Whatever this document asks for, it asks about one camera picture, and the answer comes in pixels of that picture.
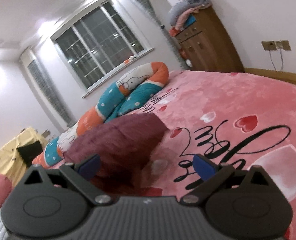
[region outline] wall socket panel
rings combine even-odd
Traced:
[[[279,48],[291,51],[289,41],[262,41],[264,50],[278,50]]]

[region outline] wooden wardrobe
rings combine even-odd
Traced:
[[[194,71],[244,72],[226,29],[211,7],[194,14],[196,22],[176,35]]]

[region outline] pink blanket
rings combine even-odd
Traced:
[[[154,112],[171,130],[143,170],[142,187],[178,198],[200,184],[194,154],[247,169],[263,166],[294,211],[285,236],[296,240],[296,86],[246,73],[176,72],[134,114]]]

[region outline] window sill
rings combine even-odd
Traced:
[[[90,88],[88,88],[87,91],[86,91],[86,93],[82,96],[82,98],[86,98],[91,92],[93,92],[96,88],[98,88],[99,86],[101,86],[109,78],[113,77],[118,72],[120,72],[124,68],[128,67],[132,63],[136,62],[138,59],[140,59],[141,57],[145,56],[146,54],[150,53],[153,50],[154,50],[154,48],[145,49],[142,52],[140,52],[139,54],[137,54],[137,57],[133,61],[131,61],[131,62],[127,63],[127,64],[122,63],[119,66],[115,67],[107,75],[105,75],[104,77],[102,77],[101,79],[99,79],[95,84],[93,84]]]

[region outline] gray ridged surface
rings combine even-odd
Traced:
[[[213,229],[198,208],[175,197],[122,197],[98,207],[74,232],[52,240],[233,240]]]

